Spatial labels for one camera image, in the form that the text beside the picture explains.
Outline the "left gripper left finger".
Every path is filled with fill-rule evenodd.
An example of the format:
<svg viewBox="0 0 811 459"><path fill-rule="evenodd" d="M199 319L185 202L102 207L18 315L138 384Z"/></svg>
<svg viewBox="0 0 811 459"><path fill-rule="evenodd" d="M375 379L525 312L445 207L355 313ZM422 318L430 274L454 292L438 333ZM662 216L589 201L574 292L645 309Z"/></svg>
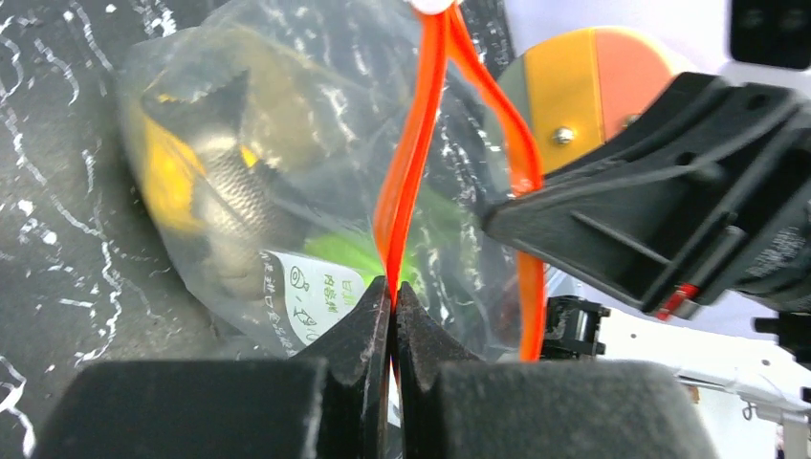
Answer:
<svg viewBox="0 0 811 459"><path fill-rule="evenodd" d="M383 458L390 296L357 306L295 356L105 361L72 381L37 458Z"/></svg>

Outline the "clear zip top bag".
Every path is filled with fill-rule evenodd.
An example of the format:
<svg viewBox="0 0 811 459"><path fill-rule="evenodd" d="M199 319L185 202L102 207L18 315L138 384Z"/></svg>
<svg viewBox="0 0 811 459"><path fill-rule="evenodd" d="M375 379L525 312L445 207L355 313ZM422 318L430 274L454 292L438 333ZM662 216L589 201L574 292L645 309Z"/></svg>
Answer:
<svg viewBox="0 0 811 459"><path fill-rule="evenodd" d="M142 96L192 100L250 74L242 143L274 168L271 195L307 229L299 249L263 249L263 295L232 298L206 280L203 227L157 224L187 289L217 317L280 356L320 338L377 277L400 279L419 194L457 203L465 222L428 252L418 299L474 353L539 356L542 264L488 237L497 201L537 189L540 154L497 86L457 1L230 1L201 25L138 43L120 70L127 157L142 193ZM384 273L307 255L319 230L373 235Z"/></svg>

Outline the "grey toy fish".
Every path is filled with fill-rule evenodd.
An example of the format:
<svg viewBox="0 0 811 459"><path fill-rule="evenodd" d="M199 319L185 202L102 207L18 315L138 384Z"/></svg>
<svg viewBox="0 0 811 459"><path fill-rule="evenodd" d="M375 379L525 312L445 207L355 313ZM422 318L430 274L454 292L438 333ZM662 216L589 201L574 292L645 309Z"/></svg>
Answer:
<svg viewBox="0 0 811 459"><path fill-rule="evenodd" d="M194 174L191 210L207 239L205 278L232 298L263 295L263 249L299 249L304 222L274 202L277 171L254 159L242 143L250 74L243 71L192 100L142 96L145 114L187 145L201 171Z"/></svg>

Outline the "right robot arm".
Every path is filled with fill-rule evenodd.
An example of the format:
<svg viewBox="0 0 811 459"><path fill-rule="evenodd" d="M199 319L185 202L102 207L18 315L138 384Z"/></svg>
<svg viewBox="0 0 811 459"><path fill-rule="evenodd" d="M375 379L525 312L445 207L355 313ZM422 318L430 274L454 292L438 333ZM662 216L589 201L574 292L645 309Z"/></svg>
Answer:
<svg viewBox="0 0 811 459"><path fill-rule="evenodd" d="M495 240L635 309L612 360L711 391L724 458L807 449L810 5L511 1L503 74L547 169Z"/></svg>

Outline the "green round fruit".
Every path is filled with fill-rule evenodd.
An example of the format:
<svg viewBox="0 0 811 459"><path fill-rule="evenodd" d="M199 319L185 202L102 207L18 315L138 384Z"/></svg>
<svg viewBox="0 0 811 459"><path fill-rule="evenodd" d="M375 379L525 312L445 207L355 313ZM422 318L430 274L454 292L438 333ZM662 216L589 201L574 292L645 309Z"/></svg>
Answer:
<svg viewBox="0 0 811 459"><path fill-rule="evenodd" d="M400 279L409 282L419 295L427 292L426 280L433 278L425 260L428 252L450 243L465 222L463 209L438 192L421 190L411 220ZM371 232L331 232L319 230L308 236L303 246L307 255L337 263L359 273L366 284L384 273Z"/></svg>

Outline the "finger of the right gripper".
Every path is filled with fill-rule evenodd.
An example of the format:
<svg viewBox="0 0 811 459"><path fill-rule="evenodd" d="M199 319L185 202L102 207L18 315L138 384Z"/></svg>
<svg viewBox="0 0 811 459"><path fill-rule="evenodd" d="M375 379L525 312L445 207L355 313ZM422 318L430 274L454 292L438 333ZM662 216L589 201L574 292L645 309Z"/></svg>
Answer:
<svg viewBox="0 0 811 459"><path fill-rule="evenodd" d="M483 230L645 313L736 291L810 309L810 100L683 73Z"/></svg>

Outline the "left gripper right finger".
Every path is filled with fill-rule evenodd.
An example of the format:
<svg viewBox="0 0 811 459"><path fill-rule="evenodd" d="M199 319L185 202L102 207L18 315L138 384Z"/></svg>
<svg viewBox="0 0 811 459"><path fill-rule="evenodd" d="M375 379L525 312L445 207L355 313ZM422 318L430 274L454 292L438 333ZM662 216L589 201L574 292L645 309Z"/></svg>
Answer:
<svg viewBox="0 0 811 459"><path fill-rule="evenodd" d="M407 458L713 458L685 387L643 361L487 362L403 284L393 353Z"/></svg>

